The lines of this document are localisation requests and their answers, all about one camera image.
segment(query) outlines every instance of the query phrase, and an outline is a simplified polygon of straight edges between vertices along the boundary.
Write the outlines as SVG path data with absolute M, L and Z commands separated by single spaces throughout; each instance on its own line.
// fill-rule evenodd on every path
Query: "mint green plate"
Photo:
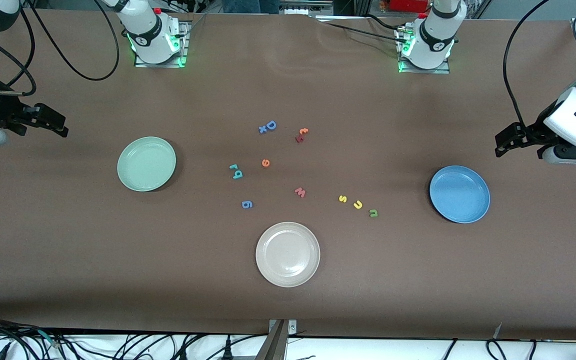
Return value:
M 131 191 L 149 192 L 164 185 L 177 164 L 175 150 L 155 136 L 131 142 L 119 155 L 117 175 Z

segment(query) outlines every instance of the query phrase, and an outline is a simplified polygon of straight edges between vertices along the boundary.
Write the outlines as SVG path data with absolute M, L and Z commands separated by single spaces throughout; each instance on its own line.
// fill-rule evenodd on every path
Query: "table surface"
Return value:
M 83 73 L 112 66 L 101 14 L 41 14 Z M 576 166 L 546 164 L 537 148 L 494 154 L 516 119 L 501 73 L 515 22 L 464 22 L 452 73 L 420 75 L 398 73 L 387 40 L 306 16 L 214 14 L 192 30 L 186 68 L 134 68 L 121 38 L 101 82 L 70 71 L 33 24 L 38 90 L 25 102 L 62 112 L 70 133 L 29 129 L 0 147 L 0 317 L 224 333 L 293 318 L 307 335 L 460 338 L 503 322 L 505 338 L 576 338 Z M 27 38 L 20 19 L 0 45 L 25 59 Z M 0 79 L 16 72 L 0 55 Z M 532 122 L 576 77 L 570 25 L 526 23 L 509 73 Z M 270 120 L 277 129 L 259 134 Z M 178 166 L 137 193 L 116 164 L 144 136 L 167 139 Z M 486 180 L 482 220 L 451 223 L 430 204 L 430 178 L 450 165 Z M 254 255 L 283 221 L 321 248 L 317 273 L 290 289 L 267 282 Z

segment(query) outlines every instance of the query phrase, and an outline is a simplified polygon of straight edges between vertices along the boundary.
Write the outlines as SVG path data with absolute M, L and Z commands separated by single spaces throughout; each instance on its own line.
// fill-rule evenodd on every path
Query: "red container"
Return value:
M 423 13 L 428 9 L 428 0 L 390 0 L 389 8 L 397 12 Z

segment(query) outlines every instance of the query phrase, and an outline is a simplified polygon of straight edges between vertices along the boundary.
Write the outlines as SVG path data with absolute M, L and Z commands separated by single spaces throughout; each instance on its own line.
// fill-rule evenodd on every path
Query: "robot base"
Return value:
M 188 57 L 188 46 L 190 44 L 190 29 L 192 29 L 192 21 L 179 21 L 179 34 L 180 36 L 177 41 L 179 41 L 179 51 L 173 54 L 170 59 L 158 63 L 152 64 L 147 63 L 142 60 L 137 54 L 134 57 L 135 68 L 167 68 L 167 69 L 177 69 L 185 68 L 186 59 Z
M 394 30 L 396 39 L 404 39 L 406 42 L 397 43 L 397 57 L 398 57 L 398 70 L 400 73 L 418 73 L 418 74 L 450 74 L 450 66 L 448 65 L 448 59 L 443 60 L 441 65 L 436 68 L 419 68 L 414 66 L 409 59 L 407 59 L 402 52 L 404 48 L 410 45 L 410 37 L 412 36 L 413 23 L 406 23 L 405 26 L 400 26 L 398 29 Z

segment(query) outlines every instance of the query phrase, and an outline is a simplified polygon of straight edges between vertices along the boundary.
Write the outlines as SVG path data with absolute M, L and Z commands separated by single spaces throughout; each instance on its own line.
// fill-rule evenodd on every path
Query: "person's legs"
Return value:
M 279 0 L 259 0 L 262 14 L 279 14 Z
M 259 0 L 221 0 L 224 13 L 259 14 Z

